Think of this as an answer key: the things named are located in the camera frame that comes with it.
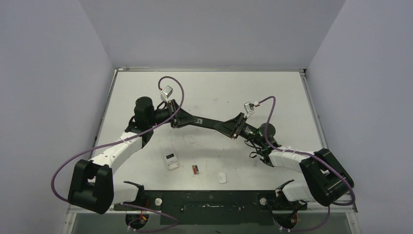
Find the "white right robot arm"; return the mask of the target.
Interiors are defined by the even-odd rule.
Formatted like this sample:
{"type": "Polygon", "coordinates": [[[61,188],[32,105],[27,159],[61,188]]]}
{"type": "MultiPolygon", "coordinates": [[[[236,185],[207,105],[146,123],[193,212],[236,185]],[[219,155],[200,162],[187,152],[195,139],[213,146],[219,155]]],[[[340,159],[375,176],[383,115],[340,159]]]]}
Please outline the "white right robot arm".
{"type": "Polygon", "coordinates": [[[235,118],[217,122],[213,128],[230,137],[243,137],[256,147],[260,160],[271,167],[283,167],[301,173],[303,180],[289,180],[275,189],[275,202],[281,209],[288,209],[296,201],[314,200],[328,207],[338,205],[337,200],[350,193],[355,202],[354,182],[332,152],[322,148],[316,152],[301,152],[279,145],[274,135],[275,127],[266,122],[255,128],[240,113],[235,118]]]}

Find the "black bar tool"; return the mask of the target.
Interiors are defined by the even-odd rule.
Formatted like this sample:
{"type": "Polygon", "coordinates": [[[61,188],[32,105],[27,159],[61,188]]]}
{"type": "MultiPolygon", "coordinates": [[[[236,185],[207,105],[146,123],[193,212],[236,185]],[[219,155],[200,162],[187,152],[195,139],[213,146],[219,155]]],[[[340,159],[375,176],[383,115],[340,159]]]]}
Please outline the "black bar tool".
{"type": "Polygon", "coordinates": [[[217,124],[223,123],[223,121],[209,119],[206,117],[197,117],[197,116],[195,117],[197,120],[194,122],[190,122],[189,125],[213,130],[213,129],[216,129],[215,126],[217,124]]]}

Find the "white battery cover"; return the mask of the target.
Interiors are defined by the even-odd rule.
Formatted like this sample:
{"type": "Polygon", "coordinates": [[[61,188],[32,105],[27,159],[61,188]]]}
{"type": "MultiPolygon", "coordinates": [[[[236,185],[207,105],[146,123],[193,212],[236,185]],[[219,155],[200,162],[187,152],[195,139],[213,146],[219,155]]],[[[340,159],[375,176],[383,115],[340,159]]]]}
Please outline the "white battery cover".
{"type": "Polygon", "coordinates": [[[219,182],[219,184],[227,183],[226,173],[223,173],[223,172],[218,173],[218,182],[219,182]]]}

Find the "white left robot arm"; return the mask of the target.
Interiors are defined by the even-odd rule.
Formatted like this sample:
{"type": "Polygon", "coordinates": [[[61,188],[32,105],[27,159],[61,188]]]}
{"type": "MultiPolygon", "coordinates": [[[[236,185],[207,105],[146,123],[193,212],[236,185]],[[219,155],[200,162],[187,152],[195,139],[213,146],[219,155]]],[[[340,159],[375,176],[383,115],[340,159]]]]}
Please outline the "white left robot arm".
{"type": "Polygon", "coordinates": [[[175,100],[167,102],[164,109],[155,109],[150,97],[138,98],[134,116],[119,140],[90,160],[81,159],[75,164],[68,202],[98,214],[124,202],[133,210],[141,209],[145,205],[145,196],[139,192],[143,186],[129,181],[115,183],[115,172],[147,145],[153,127],[170,123],[173,128],[180,128],[197,120],[181,109],[175,100]]]}

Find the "red AAA battery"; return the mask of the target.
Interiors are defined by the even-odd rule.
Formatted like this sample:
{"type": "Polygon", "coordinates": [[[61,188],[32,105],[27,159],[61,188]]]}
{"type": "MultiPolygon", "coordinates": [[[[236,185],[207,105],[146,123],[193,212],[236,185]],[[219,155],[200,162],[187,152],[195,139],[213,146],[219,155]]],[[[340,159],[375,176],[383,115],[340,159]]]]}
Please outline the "red AAA battery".
{"type": "Polygon", "coordinates": [[[192,169],[193,169],[194,175],[196,175],[197,173],[196,173],[196,169],[195,169],[195,166],[194,166],[194,165],[192,165],[192,169]]]}

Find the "white red remote control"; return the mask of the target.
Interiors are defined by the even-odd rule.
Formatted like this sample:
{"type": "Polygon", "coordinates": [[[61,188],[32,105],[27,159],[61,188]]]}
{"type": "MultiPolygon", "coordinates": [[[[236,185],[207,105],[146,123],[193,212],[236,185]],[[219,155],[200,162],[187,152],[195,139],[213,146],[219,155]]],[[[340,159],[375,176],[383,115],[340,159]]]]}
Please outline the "white red remote control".
{"type": "Polygon", "coordinates": [[[161,146],[162,156],[166,163],[166,168],[169,171],[178,169],[180,167],[180,162],[177,157],[177,153],[172,144],[164,144],[161,146]]]}

